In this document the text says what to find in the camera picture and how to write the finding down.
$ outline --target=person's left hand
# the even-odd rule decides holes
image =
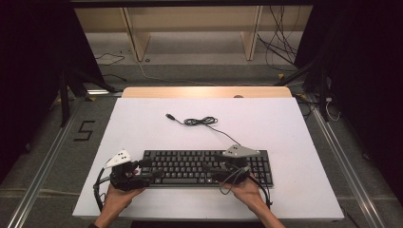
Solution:
[[[141,194],[145,188],[122,191],[110,183],[107,188],[104,208],[94,224],[98,227],[108,227],[112,221],[131,203],[134,197]]]

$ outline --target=cable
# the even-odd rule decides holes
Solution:
[[[115,54],[111,54],[111,53],[105,53],[105,54],[103,54],[103,55],[101,55],[101,56],[99,56],[99,57],[95,57],[95,59],[101,59],[102,57],[104,57],[104,56],[106,56],[106,55],[111,55],[111,56],[114,56],[114,57],[118,57],[118,58],[120,58],[120,59],[118,59],[118,60],[116,60],[116,61],[114,61],[114,62],[112,62],[112,63],[110,63],[110,64],[107,64],[107,65],[100,64],[100,65],[102,65],[102,66],[111,66],[111,65],[113,65],[113,64],[116,64],[116,63],[122,61],[122,60],[125,58],[123,55],[115,55]]]
[[[327,102],[327,103],[326,103],[326,112],[328,113],[328,116],[329,116],[330,119],[332,119],[332,121],[338,121],[338,119],[340,119],[340,114],[341,114],[341,112],[338,112],[337,118],[334,119],[334,118],[332,117],[332,115],[329,113],[329,109],[328,109],[329,103],[330,103],[330,102]]]
[[[211,126],[209,126],[210,124],[215,124],[217,123],[219,120],[214,118],[214,117],[204,117],[202,120],[197,120],[197,119],[186,119],[183,121],[183,123],[179,122],[177,119],[175,119],[175,117],[173,117],[171,114],[166,114],[165,115],[168,119],[172,120],[172,121],[176,121],[179,124],[183,124],[183,125],[188,125],[188,126],[194,126],[194,125],[205,125],[210,127],[211,129],[220,132],[221,134],[224,134],[225,136],[227,136],[228,138],[230,138],[232,141],[234,141],[236,144],[240,145],[239,142],[235,141],[231,136],[227,135],[226,133],[219,131]]]
[[[291,87],[291,86],[297,86],[297,85],[300,85],[300,84],[303,84],[304,82],[299,82],[299,83],[294,83],[294,84],[289,84],[289,85],[287,85],[287,87]]]
[[[127,82],[127,79],[126,79],[126,78],[121,77],[121,76],[118,76],[118,75],[116,75],[116,74],[104,74],[103,76],[104,76],[104,77],[116,77],[116,78],[121,79],[122,81]]]
[[[272,7],[270,7],[270,11],[271,11],[271,13],[272,13],[272,15],[273,15],[273,19],[274,19],[275,22],[276,22],[275,35],[272,37],[272,39],[270,40],[270,42],[265,42],[265,41],[263,41],[259,35],[258,35],[258,38],[259,38],[259,40],[266,46],[265,60],[266,60],[267,66],[269,66],[269,67],[271,67],[271,68],[273,68],[273,69],[284,70],[284,71],[285,71],[286,69],[278,69],[278,68],[276,68],[276,67],[271,66],[271,65],[268,63],[268,60],[267,60],[267,53],[268,53],[268,50],[271,50],[271,51],[272,51],[272,56],[273,56],[273,54],[276,54],[278,57],[280,57],[281,59],[283,59],[283,60],[286,61],[287,63],[289,63],[289,64],[291,64],[291,65],[294,65],[294,63],[293,63],[293,61],[292,61],[292,57],[291,57],[290,55],[292,55],[293,58],[296,58],[296,56],[297,56],[297,54],[296,54],[297,49],[291,47],[291,45],[290,45],[289,42],[288,42],[288,38],[290,37],[290,35],[291,35],[291,34],[295,31],[295,29],[296,29],[297,22],[298,22],[298,20],[299,20],[299,15],[300,15],[300,6],[299,6],[299,8],[298,8],[297,20],[296,20],[296,22],[294,23],[293,29],[291,30],[291,32],[290,32],[287,36],[284,35],[284,29],[283,29],[283,27],[284,27],[284,25],[283,25],[283,16],[284,16],[284,12],[285,12],[285,7],[284,7],[284,6],[281,6],[281,7],[279,8],[279,10],[278,10],[278,15],[277,15],[277,16],[276,16],[275,13],[273,12],[273,8],[272,8]],[[275,37],[278,38],[278,42],[282,43],[283,47],[275,46],[275,45],[272,44],[273,41],[274,41],[274,39],[275,39]],[[287,56],[284,57],[283,55],[279,54],[279,53],[277,52],[277,49],[278,49],[278,50],[281,50],[281,51],[283,51],[283,52],[285,52]]]
[[[104,203],[102,202],[101,196],[100,196],[100,184],[101,184],[100,179],[103,174],[104,174],[104,168],[101,169],[101,172],[98,175],[97,180],[95,181],[94,185],[92,186],[94,189],[94,197],[95,197],[95,200],[97,201],[100,212],[102,212],[102,209],[104,207]]]
[[[269,190],[267,189],[267,192],[265,191],[264,187],[254,178],[251,176],[248,176],[248,179],[253,181],[264,193],[264,196],[266,197],[266,205],[270,209],[270,206],[273,204],[273,202],[270,201],[270,195],[269,195]]]
[[[292,94],[293,97],[295,97],[297,100],[299,100],[299,102],[297,102],[298,104],[303,104],[303,105],[307,105],[309,111],[307,114],[302,114],[304,118],[304,121],[306,122],[308,120],[308,118],[311,116],[312,111],[315,110],[315,108],[319,105],[319,103],[312,103],[312,102],[308,102],[305,99],[301,98],[299,95],[297,94]]]
[[[240,176],[240,174],[242,173],[241,168],[238,168],[237,171],[235,171],[234,173],[232,173],[230,176],[228,176],[223,182],[227,182],[231,177],[233,177],[235,174],[237,174],[237,176],[234,178],[234,180],[231,183],[231,187],[229,187],[227,192],[222,192],[222,186],[220,186],[220,192],[222,192],[223,195],[228,195],[231,192],[232,187],[234,186],[234,184],[237,182],[238,177]]]

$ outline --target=black panel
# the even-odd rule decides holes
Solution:
[[[401,4],[367,3],[333,72],[332,91],[370,157],[403,204]]]
[[[1,2],[0,181],[46,116],[67,67],[104,81],[73,8],[29,0]],[[83,80],[75,82],[71,88],[85,91]]]
[[[297,58],[294,61],[295,66],[299,68],[305,67],[314,61],[336,18],[346,8],[347,1],[314,1],[314,6],[298,47]]]

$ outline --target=black keyboard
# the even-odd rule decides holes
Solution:
[[[215,154],[224,150],[145,150],[144,159],[150,158],[150,167],[143,167],[141,172],[150,173],[162,169],[161,178],[150,183],[150,187],[215,187],[211,174],[205,172],[202,164],[220,168]],[[260,150],[258,156],[247,157],[251,172],[263,186],[272,187],[272,172],[266,150]]]

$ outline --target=metal frame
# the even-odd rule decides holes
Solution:
[[[83,104],[83,102],[84,98],[76,99],[76,102],[74,103],[71,110],[70,118],[66,122],[66,125],[60,128],[59,133],[56,136],[56,139],[53,141],[50,150],[45,156],[45,159],[42,162],[41,167],[39,168],[35,177],[33,178],[26,194],[21,199],[17,208],[15,209],[7,227],[9,228],[23,227],[24,222],[29,215],[29,211],[32,208],[33,203],[36,201],[39,191],[41,190],[42,185],[44,184],[51,167],[56,161],[57,155],[59,154],[60,149],[63,146],[63,143],[65,142],[65,139],[67,137],[67,133],[74,122],[77,111]]]
[[[309,100],[311,102],[316,101],[315,97],[312,94],[309,95]],[[383,221],[367,190],[359,179],[358,174],[353,168],[353,165],[350,163],[348,157],[346,156],[332,127],[329,125],[328,122],[325,122],[320,117],[320,113],[317,109],[314,110],[314,115],[317,119],[317,123],[319,124],[320,129],[323,132],[323,135],[325,136],[328,144],[332,149],[333,154],[335,155],[337,163],[340,166],[341,171],[346,178],[346,181],[349,183],[350,189],[352,190],[355,199],[365,216],[365,219],[368,221],[368,224],[370,225],[370,227],[374,228],[386,227],[385,222]]]

